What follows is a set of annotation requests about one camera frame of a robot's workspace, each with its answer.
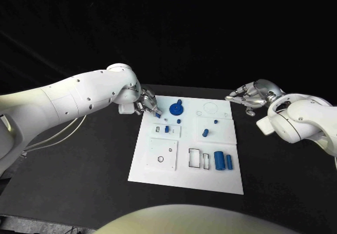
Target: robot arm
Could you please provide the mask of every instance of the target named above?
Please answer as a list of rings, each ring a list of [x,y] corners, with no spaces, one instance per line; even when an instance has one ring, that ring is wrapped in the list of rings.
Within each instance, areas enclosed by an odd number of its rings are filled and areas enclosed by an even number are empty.
[[[154,93],[126,64],[75,75],[45,87],[0,96],[0,174],[49,128],[118,104],[121,114],[162,114]]]
[[[290,143],[310,139],[337,157],[337,107],[324,99],[287,94],[264,79],[244,85],[225,98],[248,107],[249,116],[255,116],[254,109],[268,107],[268,116],[257,122],[265,135],[277,132]]]

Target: table surface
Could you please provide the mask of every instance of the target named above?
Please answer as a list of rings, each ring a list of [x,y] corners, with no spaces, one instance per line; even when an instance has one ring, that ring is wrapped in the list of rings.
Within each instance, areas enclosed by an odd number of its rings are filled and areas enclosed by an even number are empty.
[[[152,85],[159,95],[224,99],[229,90]],[[0,196],[0,214],[100,228],[143,208],[196,204],[264,218],[304,233],[336,233],[337,170],[310,140],[287,143],[265,136],[231,104],[245,195],[128,181],[141,117],[110,105],[92,113],[77,133],[56,146],[28,154]],[[44,132],[52,136],[65,124]]]

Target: blue object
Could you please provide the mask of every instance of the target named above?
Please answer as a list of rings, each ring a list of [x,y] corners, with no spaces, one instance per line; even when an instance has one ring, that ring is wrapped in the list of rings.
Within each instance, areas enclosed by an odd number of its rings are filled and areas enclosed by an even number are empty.
[[[228,169],[229,169],[229,170],[234,170],[232,157],[231,157],[231,155],[226,155],[226,165],[228,165]]]
[[[226,169],[225,156],[222,151],[215,152],[216,170],[224,171]]]
[[[179,116],[182,115],[185,111],[185,108],[182,106],[182,100],[177,101],[177,103],[175,103],[172,106],[170,106],[170,113],[175,115],[175,116]]]
[[[209,134],[209,130],[208,130],[208,129],[205,129],[205,130],[203,130],[203,134],[202,134],[202,136],[203,136],[203,137],[208,137],[208,134]]]

